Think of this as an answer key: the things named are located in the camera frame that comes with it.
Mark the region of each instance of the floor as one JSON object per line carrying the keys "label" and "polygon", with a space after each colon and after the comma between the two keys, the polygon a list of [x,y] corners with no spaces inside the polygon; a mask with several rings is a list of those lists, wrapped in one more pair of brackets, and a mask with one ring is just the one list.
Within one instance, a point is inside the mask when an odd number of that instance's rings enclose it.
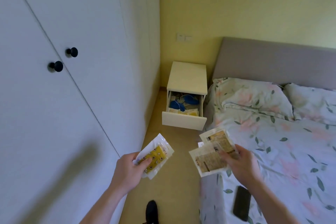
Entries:
{"label": "floor", "polygon": [[198,147],[199,131],[162,125],[166,95],[160,91],[157,96],[142,148],[161,133],[175,152],[152,180],[142,179],[128,194],[119,224],[145,222],[150,200],[157,202],[160,224],[199,223],[200,176],[189,155]]}

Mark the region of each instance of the black phone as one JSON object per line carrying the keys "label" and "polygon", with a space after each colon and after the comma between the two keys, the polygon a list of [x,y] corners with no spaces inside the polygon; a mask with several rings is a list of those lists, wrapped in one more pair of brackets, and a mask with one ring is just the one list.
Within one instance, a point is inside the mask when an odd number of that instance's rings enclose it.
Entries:
{"label": "black phone", "polygon": [[233,214],[242,221],[247,221],[249,218],[251,194],[242,186],[238,186],[236,199],[233,205]]}

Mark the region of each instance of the pillowcase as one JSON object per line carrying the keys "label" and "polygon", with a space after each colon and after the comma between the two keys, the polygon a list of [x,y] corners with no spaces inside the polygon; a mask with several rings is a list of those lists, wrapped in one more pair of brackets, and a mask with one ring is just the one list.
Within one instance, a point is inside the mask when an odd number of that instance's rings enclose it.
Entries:
{"label": "pillowcase", "polygon": [[238,78],[214,79],[220,110],[244,109],[286,120],[294,120],[292,105],[278,85]]}
{"label": "pillowcase", "polygon": [[309,119],[336,125],[336,92],[287,84],[284,93],[294,108],[296,120]]}

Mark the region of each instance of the mattress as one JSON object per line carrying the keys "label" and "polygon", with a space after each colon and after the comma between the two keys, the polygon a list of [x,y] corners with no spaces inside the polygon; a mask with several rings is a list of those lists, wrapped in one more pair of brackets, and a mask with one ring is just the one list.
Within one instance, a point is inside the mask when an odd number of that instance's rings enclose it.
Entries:
{"label": "mattress", "polygon": [[[205,100],[205,130],[221,126],[233,141],[258,159],[264,182],[301,223],[334,223],[336,207],[336,127],[310,120],[296,122],[214,107],[212,87]],[[201,179],[201,223],[246,223],[232,213],[237,186],[231,171]],[[251,223],[266,224],[252,197]]]}

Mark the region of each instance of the hand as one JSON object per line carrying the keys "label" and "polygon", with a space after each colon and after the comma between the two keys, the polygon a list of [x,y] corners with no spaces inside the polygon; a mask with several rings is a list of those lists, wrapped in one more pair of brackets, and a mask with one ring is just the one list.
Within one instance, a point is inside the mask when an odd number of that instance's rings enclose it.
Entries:
{"label": "hand", "polygon": [[233,159],[226,152],[220,151],[219,155],[222,160],[229,164],[236,179],[247,189],[255,184],[262,183],[263,178],[254,154],[238,144],[236,144],[236,147],[239,152],[239,159]]}
{"label": "hand", "polygon": [[132,161],[138,154],[125,154],[117,161],[110,187],[120,191],[122,197],[139,184],[142,173],[152,161],[148,158],[136,166]]}

